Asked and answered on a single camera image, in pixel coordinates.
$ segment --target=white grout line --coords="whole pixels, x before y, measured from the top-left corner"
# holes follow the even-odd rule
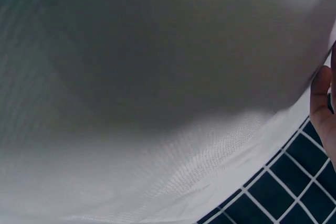
[[[305,136],[309,141],[311,141],[319,150],[321,150],[323,153],[326,151],[323,149],[321,145],[319,145],[310,135],[308,135],[306,132],[302,131],[301,134]]]
[[[283,154],[287,154],[286,150],[288,149],[288,147],[294,142],[294,140],[297,138],[297,136],[302,133],[302,129],[308,124],[309,122],[309,117],[307,117],[304,121],[304,123],[302,124],[301,127],[299,127],[299,129],[297,130],[297,132],[291,137],[291,139],[288,141],[288,143],[280,150],[280,153],[267,165],[266,169],[263,169],[246,187],[241,187],[240,189],[242,190],[239,194],[237,194],[231,201],[229,201],[219,212],[217,212],[216,214],[214,214],[213,216],[211,216],[208,220],[206,220],[204,222],[204,224],[209,224],[212,220],[214,220],[216,217],[218,217],[220,214],[224,214],[225,216],[227,216],[230,221],[233,222],[233,224],[235,224],[234,220],[229,217],[229,215],[227,213],[225,213],[224,211],[230,207],[240,196],[242,196],[244,193],[249,197],[249,199],[251,199],[255,205],[257,205],[265,214],[266,216],[271,219],[274,223],[278,223],[275,218],[248,192],[248,189],[258,180],[262,177],[263,174],[266,173],[266,171],[270,171],[269,167],[272,166]],[[305,207],[304,204],[302,204],[300,201],[298,202],[300,205],[302,205],[302,208],[307,212],[307,215],[309,217],[311,217],[314,220],[314,217],[311,215],[311,213],[309,212],[309,210]]]
[[[311,179],[308,183],[308,185],[305,187],[305,189],[300,193],[299,195],[299,199],[306,193],[306,191],[309,189],[309,187],[315,182],[315,184],[317,186],[320,187],[320,189],[323,190],[323,192],[325,194],[327,194],[327,196],[330,198],[331,195],[320,185],[320,183],[318,183],[316,181],[316,178],[323,172],[323,170],[326,168],[326,166],[328,165],[329,163],[329,158],[325,161],[325,163],[322,165],[322,167],[319,169],[319,171],[314,175],[314,176],[311,176],[309,174],[309,172],[307,172],[292,156],[290,156],[288,153],[285,153],[304,173],[306,173],[306,175],[308,175],[308,177]],[[308,208],[302,203],[300,204],[300,206],[303,208],[303,210],[306,212],[306,214],[314,221],[314,217],[312,216],[312,214],[310,213],[310,211],[308,210]]]
[[[252,194],[250,194],[250,192],[245,187],[241,187],[241,190],[273,223],[276,222],[276,219],[266,210],[265,207],[262,206],[262,204],[259,203],[259,201],[257,201],[255,197],[252,196]]]
[[[287,210],[279,217],[276,223],[280,223],[282,219],[292,210],[292,208],[298,203],[299,205],[303,205],[302,202],[300,201],[301,196],[303,195],[302,193],[296,197],[296,195],[285,185],[285,183],[282,182],[280,178],[278,178],[277,175],[275,175],[268,167],[268,173],[275,179],[276,182],[278,182],[284,189],[285,191],[294,199],[294,202],[287,208]],[[315,218],[312,216],[312,214],[308,214],[309,217],[311,217],[312,221],[314,224],[318,224]]]
[[[278,177],[277,175],[275,175],[271,170],[268,171],[269,174],[286,190],[286,192],[292,197],[294,198],[294,202],[289,206],[289,208],[287,208],[287,210],[280,216],[280,218],[277,220],[277,223],[279,223],[288,213],[289,211],[296,205],[296,203],[298,203],[301,207],[302,205],[304,205],[300,199],[301,197],[306,193],[306,191],[309,189],[309,187],[311,186],[311,184],[313,183],[313,180],[309,181],[309,183],[307,184],[307,186],[303,189],[303,191],[300,193],[300,195],[298,197],[295,196],[295,194],[285,185],[285,183],[283,183]],[[314,224],[318,224],[318,222],[315,220],[315,218],[313,217],[313,215],[311,214],[311,212],[306,208],[306,207],[302,207],[306,214],[310,217],[310,219],[314,222]]]
[[[237,222],[235,222],[226,212],[223,212],[223,214],[232,222],[232,224],[237,224]]]
[[[313,179],[312,175],[300,165],[299,162],[297,162],[290,154],[287,152],[285,153],[286,156],[288,156],[310,179]],[[315,179],[315,184],[328,196],[328,198],[331,199],[331,201],[336,205],[336,200],[330,195],[330,193]]]
[[[330,218],[334,215],[335,212],[336,212],[336,207],[334,208],[334,210],[331,211],[331,213],[328,215],[328,217],[324,220],[322,224],[327,224],[327,221],[330,220]]]
[[[209,222],[211,222],[213,219],[215,219],[217,216],[219,216],[220,214],[223,214],[224,211],[231,206],[238,198],[240,198],[242,195],[244,194],[244,192],[240,192],[239,194],[237,194],[232,200],[230,200],[219,212],[217,212],[216,214],[214,214],[213,216],[211,216],[208,220],[206,220],[203,224],[208,224]]]

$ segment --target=tile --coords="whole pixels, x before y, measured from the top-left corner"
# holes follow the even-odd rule
[[[280,157],[270,169],[296,196],[300,195],[310,181],[310,178],[285,155]]]
[[[215,215],[216,213],[219,212],[218,208],[215,208],[214,210],[212,210],[210,213],[208,213],[206,216],[204,216],[202,219],[200,219],[197,223],[198,224],[203,224],[204,222],[206,222],[210,217],[212,217],[213,215]]]
[[[255,173],[255,175],[252,176],[252,178],[250,178],[243,186],[247,187],[249,184],[251,184],[251,182],[263,171],[264,169],[260,169],[259,171],[257,171]]]
[[[331,162],[328,163],[326,168],[318,176],[317,181],[336,199],[336,173]]]
[[[335,224],[336,223],[336,213],[334,213],[331,218],[327,221],[327,224]]]
[[[278,151],[267,163],[266,163],[266,166],[268,166],[273,160],[274,158],[276,158],[279,154],[281,153],[281,151]]]
[[[306,214],[306,212],[300,207],[300,205],[296,204],[292,210],[289,211],[288,214],[282,219],[280,224],[313,224],[314,222],[310,219],[310,217]]]
[[[231,200],[233,200],[240,192],[241,192],[240,189],[235,191],[230,197],[226,199],[226,201],[224,201],[222,204],[219,205],[219,208],[225,207],[226,204],[228,204]]]
[[[295,136],[295,134],[297,133],[298,131],[295,131],[294,133],[293,133],[293,135],[289,138],[289,140],[281,147],[281,149],[284,149],[287,145],[288,145],[288,143],[289,143],[289,141],[291,141],[292,140],[292,138]]]
[[[276,219],[294,202],[294,199],[269,173],[265,173],[248,191]]]
[[[210,224],[232,224],[232,222],[224,214],[220,214],[210,221]]]
[[[335,208],[334,203],[315,183],[309,187],[306,193],[302,196],[301,201],[318,223],[322,223]]]
[[[225,212],[236,223],[272,224],[272,221],[246,196],[242,195]]]
[[[286,150],[312,176],[314,176],[327,160],[327,156],[310,140],[299,134]]]
[[[321,138],[317,134],[311,122],[307,123],[307,125],[303,128],[303,131],[310,135],[319,145],[322,146]]]

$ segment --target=skin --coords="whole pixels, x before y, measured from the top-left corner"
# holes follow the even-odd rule
[[[323,148],[336,168],[336,114],[328,109],[328,90],[331,86],[331,104],[336,103],[336,45],[333,46],[331,68],[323,66],[311,84],[310,120],[319,134]]]

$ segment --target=white mesh fabric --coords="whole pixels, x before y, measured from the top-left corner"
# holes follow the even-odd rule
[[[2,0],[0,222],[192,223],[307,115],[335,0]]]

